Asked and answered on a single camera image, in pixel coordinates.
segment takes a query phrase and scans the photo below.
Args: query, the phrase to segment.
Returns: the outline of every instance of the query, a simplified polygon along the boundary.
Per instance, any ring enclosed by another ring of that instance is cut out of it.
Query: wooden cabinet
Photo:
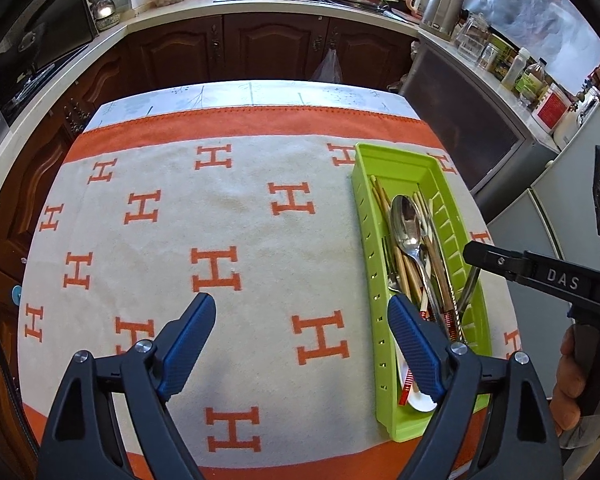
[[[0,270],[18,282],[23,258],[74,136],[51,110],[29,137],[0,190]]]
[[[10,368],[18,383],[18,308],[11,301],[11,289],[16,285],[13,278],[0,272],[0,342]],[[0,373],[0,454],[9,466],[22,478],[32,479],[36,471],[36,459],[26,443],[9,402],[4,380]]]
[[[411,67],[411,36],[331,18],[326,48],[335,47],[343,84],[386,90]]]
[[[226,15],[228,79],[309,79],[322,60],[328,22],[307,14]]]
[[[132,71],[125,41],[108,50],[69,87],[56,103],[56,111],[74,136],[105,103],[138,93],[140,82]]]
[[[224,78],[222,17],[168,23],[126,38],[142,93]]]

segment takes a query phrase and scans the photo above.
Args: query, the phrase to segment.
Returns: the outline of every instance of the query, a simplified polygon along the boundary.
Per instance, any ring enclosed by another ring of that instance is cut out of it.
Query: orange border
[[[442,148],[427,124],[417,119],[345,108],[249,106],[188,110],[96,128],[76,139],[64,161],[179,140],[311,134]]]
[[[26,404],[24,411],[34,435],[41,442],[46,416]],[[468,463],[473,457],[486,412],[486,409],[480,410],[472,417],[454,469]],[[395,480],[419,442],[419,438],[400,444],[384,442],[360,453],[286,466],[242,469],[201,467],[200,471],[209,480]],[[153,480],[144,456],[137,453],[128,453],[128,456],[134,475],[142,480]]]

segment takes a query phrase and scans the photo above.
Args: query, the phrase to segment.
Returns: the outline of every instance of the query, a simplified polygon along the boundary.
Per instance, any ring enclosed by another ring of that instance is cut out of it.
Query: metal spoon
[[[432,306],[433,317],[446,337],[450,338],[440,302],[433,290],[433,285],[420,257],[420,245],[422,244],[420,219],[409,197],[404,195],[396,195],[394,197],[391,203],[390,220],[391,234],[394,237],[395,243],[418,267],[425,292]]]

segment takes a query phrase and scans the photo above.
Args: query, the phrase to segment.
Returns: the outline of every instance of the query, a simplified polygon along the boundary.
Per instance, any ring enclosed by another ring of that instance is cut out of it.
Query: screw
[[[134,349],[136,352],[140,352],[141,354],[146,354],[154,344],[150,339],[141,339],[134,345]]]
[[[529,362],[529,356],[524,352],[516,352],[513,358],[518,361],[521,365],[526,365]]]
[[[89,352],[86,350],[78,350],[74,354],[74,361],[77,363],[83,363],[89,358]]]
[[[464,343],[461,343],[458,341],[451,343],[451,351],[454,354],[464,355],[464,354],[466,354],[467,350],[468,350],[468,348],[466,347],[466,345]]]

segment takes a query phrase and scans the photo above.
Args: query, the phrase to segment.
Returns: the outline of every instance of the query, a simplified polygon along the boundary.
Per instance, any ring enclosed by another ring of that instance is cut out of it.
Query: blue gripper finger
[[[199,294],[179,320],[170,321],[162,329],[165,335],[168,334],[172,323],[173,327],[180,329],[179,333],[174,335],[173,342],[162,358],[160,366],[160,383],[156,391],[165,402],[184,388],[215,322],[214,299],[208,294]],[[156,338],[158,344],[161,335],[162,332]]]
[[[445,336],[434,323],[423,320],[403,294],[389,300],[387,319],[418,387],[438,402],[446,393],[442,379],[442,359],[448,344]]]

